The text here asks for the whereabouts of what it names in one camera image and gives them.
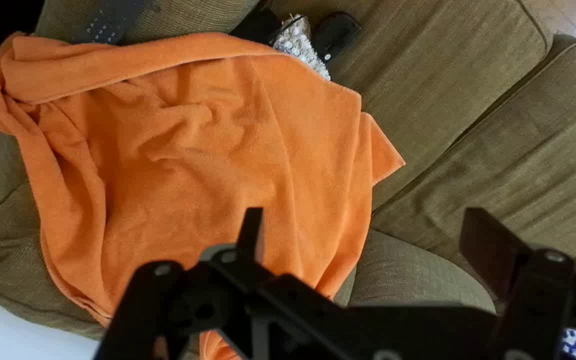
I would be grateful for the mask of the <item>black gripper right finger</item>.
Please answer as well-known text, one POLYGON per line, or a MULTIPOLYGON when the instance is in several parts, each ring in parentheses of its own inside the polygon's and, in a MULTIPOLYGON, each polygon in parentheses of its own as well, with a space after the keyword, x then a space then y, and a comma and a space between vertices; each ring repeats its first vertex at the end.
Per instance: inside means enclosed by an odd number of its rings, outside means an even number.
POLYGON ((460 253, 486 288, 508 301, 532 248, 483 209, 468 209, 462 221, 460 253))

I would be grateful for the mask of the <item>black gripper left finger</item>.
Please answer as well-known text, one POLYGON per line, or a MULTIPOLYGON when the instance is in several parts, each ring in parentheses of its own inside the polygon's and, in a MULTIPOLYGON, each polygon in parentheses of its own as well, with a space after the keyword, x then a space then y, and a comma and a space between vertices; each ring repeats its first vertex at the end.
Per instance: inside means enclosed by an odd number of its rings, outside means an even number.
POLYGON ((261 233, 261 218, 264 218, 261 209, 248 209, 244 213, 244 221, 242 221, 238 241, 235 241, 235 251, 242 256, 248 256, 248 258, 256 256, 256 245, 261 233))

